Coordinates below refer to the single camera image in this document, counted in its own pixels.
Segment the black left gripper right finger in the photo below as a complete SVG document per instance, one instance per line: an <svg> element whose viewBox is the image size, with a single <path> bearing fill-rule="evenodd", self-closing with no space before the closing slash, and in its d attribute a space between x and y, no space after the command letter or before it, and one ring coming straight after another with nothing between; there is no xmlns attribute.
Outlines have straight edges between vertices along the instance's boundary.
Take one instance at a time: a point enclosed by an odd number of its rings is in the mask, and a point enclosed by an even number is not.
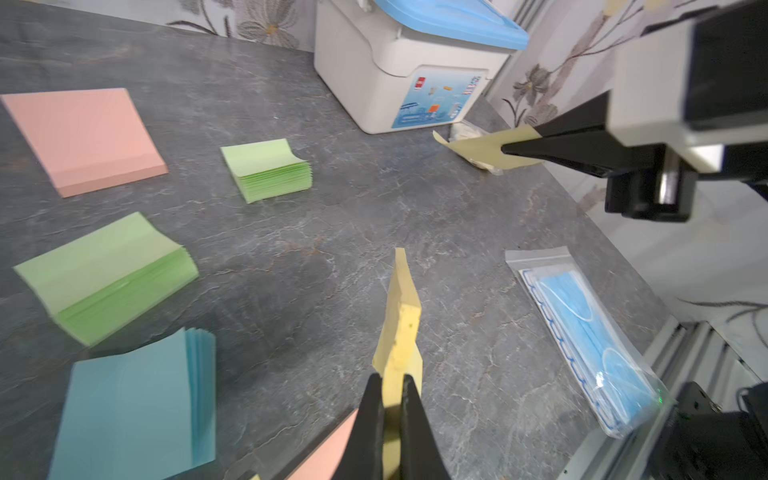
<svg viewBox="0 0 768 480"><path fill-rule="evenodd" d="M411 375L404 376L399 429L400 477L403 480L450 480Z"/></svg>

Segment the torn yellow memo page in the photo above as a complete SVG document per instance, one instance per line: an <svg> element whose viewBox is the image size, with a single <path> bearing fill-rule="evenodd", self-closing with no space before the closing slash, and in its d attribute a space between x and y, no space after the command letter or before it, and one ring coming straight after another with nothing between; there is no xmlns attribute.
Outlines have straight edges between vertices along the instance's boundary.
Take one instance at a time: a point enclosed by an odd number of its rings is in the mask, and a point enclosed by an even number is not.
<svg viewBox="0 0 768 480"><path fill-rule="evenodd" d="M465 160L473 160L500 170L511 170L539 163L538 159L507 155L502 152L502 147L506 144L540 139L541 135L530 125L455 142L446 141L436 131L432 134L438 143Z"/></svg>

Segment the yellow memo pad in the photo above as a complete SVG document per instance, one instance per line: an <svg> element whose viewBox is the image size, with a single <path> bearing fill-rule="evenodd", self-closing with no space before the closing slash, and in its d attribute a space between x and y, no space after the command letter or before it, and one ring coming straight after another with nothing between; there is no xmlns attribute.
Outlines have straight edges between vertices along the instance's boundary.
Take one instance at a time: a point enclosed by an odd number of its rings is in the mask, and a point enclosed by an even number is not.
<svg viewBox="0 0 768 480"><path fill-rule="evenodd" d="M404 377L411 376L416 388L422 388L423 359L416 345L421 311L406 252L397 248L385 321L372 360L373 368L382 378L385 409L382 466L385 479L400 477L400 405Z"/></svg>

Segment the green memo pad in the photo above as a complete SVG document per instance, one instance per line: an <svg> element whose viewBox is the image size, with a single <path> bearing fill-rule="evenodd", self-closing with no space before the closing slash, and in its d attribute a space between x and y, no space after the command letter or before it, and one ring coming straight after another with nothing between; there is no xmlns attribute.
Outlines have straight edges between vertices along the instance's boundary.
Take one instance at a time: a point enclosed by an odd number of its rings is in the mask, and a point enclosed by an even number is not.
<svg viewBox="0 0 768 480"><path fill-rule="evenodd" d="M199 276L184 246L132 213L14 267L52 320L86 347Z"/></svg>
<svg viewBox="0 0 768 480"><path fill-rule="evenodd" d="M225 146L221 152L248 204L312 187L311 165L293 153L285 138Z"/></svg>

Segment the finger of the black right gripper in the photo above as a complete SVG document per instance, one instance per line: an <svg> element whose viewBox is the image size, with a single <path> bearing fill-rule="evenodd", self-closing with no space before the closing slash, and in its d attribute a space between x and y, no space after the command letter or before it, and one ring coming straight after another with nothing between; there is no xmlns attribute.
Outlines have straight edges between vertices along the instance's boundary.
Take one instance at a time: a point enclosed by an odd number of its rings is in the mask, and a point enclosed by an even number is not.
<svg viewBox="0 0 768 480"><path fill-rule="evenodd" d="M506 143L501 151L506 155L546 160L597 178L657 167L663 161L665 146L627 147L608 131L609 97L605 92L536 126L538 138Z"/></svg>

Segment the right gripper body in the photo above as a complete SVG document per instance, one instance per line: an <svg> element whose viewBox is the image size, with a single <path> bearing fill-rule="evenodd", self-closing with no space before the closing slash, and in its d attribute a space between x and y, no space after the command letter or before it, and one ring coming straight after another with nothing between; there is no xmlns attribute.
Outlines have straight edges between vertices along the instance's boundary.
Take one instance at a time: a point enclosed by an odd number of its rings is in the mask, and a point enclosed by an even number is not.
<svg viewBox="0 0 768 480"><path fill-rule="evenodd" d="M699 181L767 195L767 4L740 1L648 27L615 57L608 132L647 167L607 182L605 209L685 222Z"/></svg>

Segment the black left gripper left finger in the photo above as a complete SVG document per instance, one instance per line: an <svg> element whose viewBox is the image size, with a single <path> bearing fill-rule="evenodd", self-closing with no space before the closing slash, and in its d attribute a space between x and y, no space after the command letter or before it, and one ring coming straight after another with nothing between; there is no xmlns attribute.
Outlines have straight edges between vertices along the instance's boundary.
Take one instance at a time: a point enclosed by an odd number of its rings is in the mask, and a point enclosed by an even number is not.
<svg viewBox="0 0 768 480"><path fill-rule="evenodd" d="M368 378L342 458L332 480L383 479L384 406L382 378Z"/></svg>

